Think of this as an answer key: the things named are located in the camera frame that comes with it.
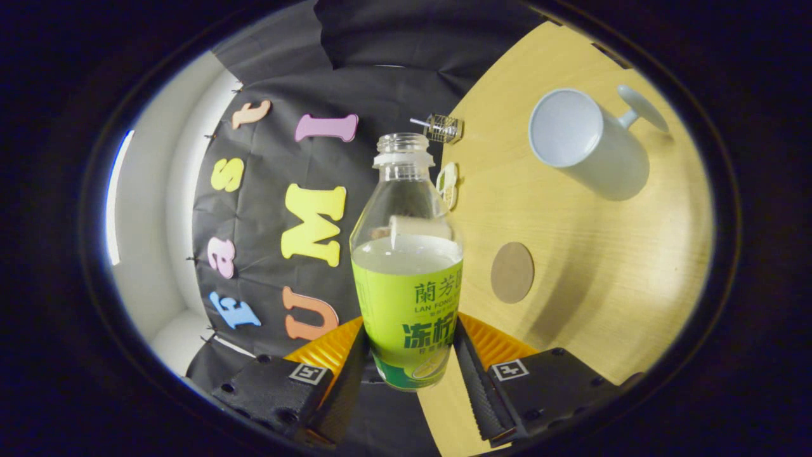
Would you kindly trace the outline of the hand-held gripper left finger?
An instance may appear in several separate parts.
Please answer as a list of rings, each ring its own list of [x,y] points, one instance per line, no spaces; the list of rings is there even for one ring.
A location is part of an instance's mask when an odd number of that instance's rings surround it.
[[[286,439],[334,448],[351,421],[368,353],[358,317],[287,356],[256,356],[216,385],[213,396]]]

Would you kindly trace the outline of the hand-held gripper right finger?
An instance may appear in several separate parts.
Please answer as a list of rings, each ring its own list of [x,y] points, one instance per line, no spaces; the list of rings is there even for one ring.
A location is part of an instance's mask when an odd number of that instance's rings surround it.
[[[625,394],[642,377],[615,384],[576,355],[539,351],[467,314],[454,349],[482,440],[493,448],[545,439]]]

